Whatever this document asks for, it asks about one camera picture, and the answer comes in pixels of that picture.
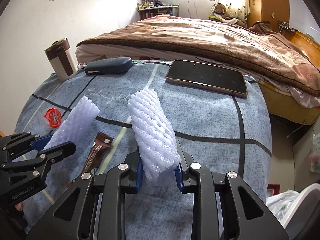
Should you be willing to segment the left hand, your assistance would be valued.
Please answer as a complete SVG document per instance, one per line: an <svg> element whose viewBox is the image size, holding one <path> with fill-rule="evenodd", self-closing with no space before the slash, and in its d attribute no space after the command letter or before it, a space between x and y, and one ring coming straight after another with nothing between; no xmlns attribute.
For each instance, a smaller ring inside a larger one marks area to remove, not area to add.
<svg viewBox="0 0 320 240"><path fill-rule="evenodd" d="M17 205L15 205L16 210L18 211L22 211L23 210L23 203L18 203Z"/></svg>

